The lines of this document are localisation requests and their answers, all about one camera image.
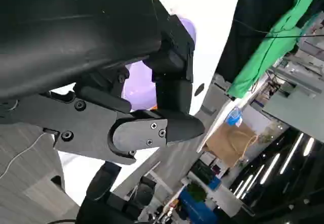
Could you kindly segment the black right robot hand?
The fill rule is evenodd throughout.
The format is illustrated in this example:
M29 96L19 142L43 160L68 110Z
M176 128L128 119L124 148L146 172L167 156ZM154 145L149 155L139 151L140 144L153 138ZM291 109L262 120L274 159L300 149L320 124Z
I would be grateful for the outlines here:
M140 223L138 217L151 202L156 183L141 177L133 196L126 201L110 191L120 170L111 162L101 166L88 186L76 223Z

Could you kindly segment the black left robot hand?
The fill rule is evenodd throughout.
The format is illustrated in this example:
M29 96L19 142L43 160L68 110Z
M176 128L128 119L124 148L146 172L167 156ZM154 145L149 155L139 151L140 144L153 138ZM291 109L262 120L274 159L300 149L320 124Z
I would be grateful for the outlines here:
M1 123L130 165L204 133L189 113L194 49L159 0L1 0Z

